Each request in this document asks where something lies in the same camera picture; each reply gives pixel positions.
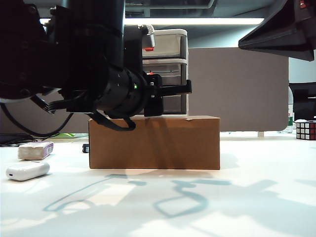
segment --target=white table surface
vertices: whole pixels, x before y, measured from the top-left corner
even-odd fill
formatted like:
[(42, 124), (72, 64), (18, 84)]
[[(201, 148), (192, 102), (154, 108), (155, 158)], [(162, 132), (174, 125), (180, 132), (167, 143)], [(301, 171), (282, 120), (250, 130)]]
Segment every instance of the white table surface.
[(57, 142), (49, 175), (10, 181), (3, 237), (315, 237), (316, 141), (221, 138), (221, 170), (91, 170), (84, 140)]

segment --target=wall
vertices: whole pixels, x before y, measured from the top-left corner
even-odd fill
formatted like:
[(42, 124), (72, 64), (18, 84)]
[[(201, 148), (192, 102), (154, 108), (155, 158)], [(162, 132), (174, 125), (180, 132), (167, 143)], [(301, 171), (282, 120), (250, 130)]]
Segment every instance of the wall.
[(221, 131), (281, 131), (288, 121), (288, 58), (239, 48), (189, 50), (190, 115)]
[(316, 61), (289, 59), (290, 83), (316, 82)]
[(237, 30), (189, 39), (189, 48), (238, 47), (238, 41), (255, 28), (256, 26), (246, 26)]

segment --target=cardboard box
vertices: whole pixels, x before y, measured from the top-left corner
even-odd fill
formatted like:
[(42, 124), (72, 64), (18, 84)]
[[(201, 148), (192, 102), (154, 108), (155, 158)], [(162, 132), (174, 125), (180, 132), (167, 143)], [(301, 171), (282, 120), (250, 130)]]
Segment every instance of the cardboard box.
[(133, 120), (136, 129), (130, 132), (89, 121), (90, 168), (220, 169), (219, 118)]

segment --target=ceiling light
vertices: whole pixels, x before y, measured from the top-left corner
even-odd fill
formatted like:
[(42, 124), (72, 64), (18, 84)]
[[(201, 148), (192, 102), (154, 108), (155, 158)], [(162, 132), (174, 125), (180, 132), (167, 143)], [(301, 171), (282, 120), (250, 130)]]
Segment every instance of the ceiling light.
[(126, 18), (126, 25), (259, 25), (264, 18)]

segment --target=wire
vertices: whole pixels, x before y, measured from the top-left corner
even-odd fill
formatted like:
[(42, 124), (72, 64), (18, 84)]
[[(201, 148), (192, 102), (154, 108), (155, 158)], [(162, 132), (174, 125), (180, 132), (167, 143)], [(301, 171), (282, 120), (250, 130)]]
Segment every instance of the wire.
[(8, 117), (8, 119), (14, 124), (16, 125), (18, 128), (22, 129), (23, 131), (31, 134), (32, 136), (35, 136), (35, 137), (41, 137), (41, 138), (49, 138), (51, 136), (54, 136), (56, 134), (58, 134), (58, 132), (63, 129), (66, 124), (68, 123), (68, 121), (71, 119), (71, 117), (74, 115), (73, 113), (70, 113), (68, 115), (68, 117), (66, 118), (66, 120), (64, 121), (64, 123), (58, 128), (56, 129), (55, 131), (52, 131), (50, 133), (37, 133), (37, 132), (34, 132), (28, 128), (26, 128), (25, 126), (23, 126), (22, 124), (20, 124), (13, 116), (12, 114), (9, 112), (9, 110), (7, 109), (6, 105), (4, 103), (0, 103), (0, 107), (2, 108), (4, 114)]

